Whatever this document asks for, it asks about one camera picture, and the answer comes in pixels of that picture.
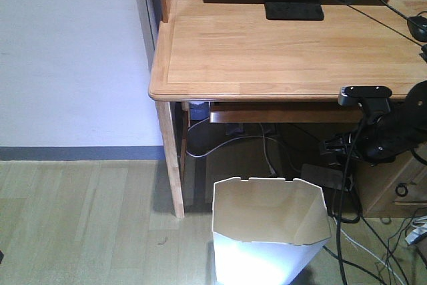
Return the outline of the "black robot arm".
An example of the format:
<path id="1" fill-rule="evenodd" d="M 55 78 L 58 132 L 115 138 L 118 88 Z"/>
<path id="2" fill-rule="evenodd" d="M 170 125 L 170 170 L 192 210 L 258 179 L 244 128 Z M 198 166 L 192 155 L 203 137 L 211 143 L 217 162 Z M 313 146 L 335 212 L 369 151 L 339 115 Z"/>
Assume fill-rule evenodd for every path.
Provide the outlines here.
<path id="1" fill-rule="evenodd" d="M 363 117 L 354 131 L 320 143 L 320 154 L 343 163 L 353 158 L 369 164 L 390 163 L 426 142 L 426 82 L 416 84 L 403 103 L 394 105 L 385 86 L 348 86 L 340 90 L 341 106 L 359 106 Z"/>

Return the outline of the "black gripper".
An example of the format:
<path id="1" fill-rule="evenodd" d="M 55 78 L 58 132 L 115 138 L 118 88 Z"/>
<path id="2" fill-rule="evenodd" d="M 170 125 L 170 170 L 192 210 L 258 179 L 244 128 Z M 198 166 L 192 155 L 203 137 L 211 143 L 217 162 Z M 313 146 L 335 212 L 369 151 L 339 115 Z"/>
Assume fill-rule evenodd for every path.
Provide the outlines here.
<path id="1" fill-rule="evenodd" d="M 403 115 L 386 115 L 368 125 L 363 119 L 352 134 L 338 133 L 319 146 L 322 156 L 347 156 L 371 164 L 393 162 L 417 146 L 417 121 Z"/>

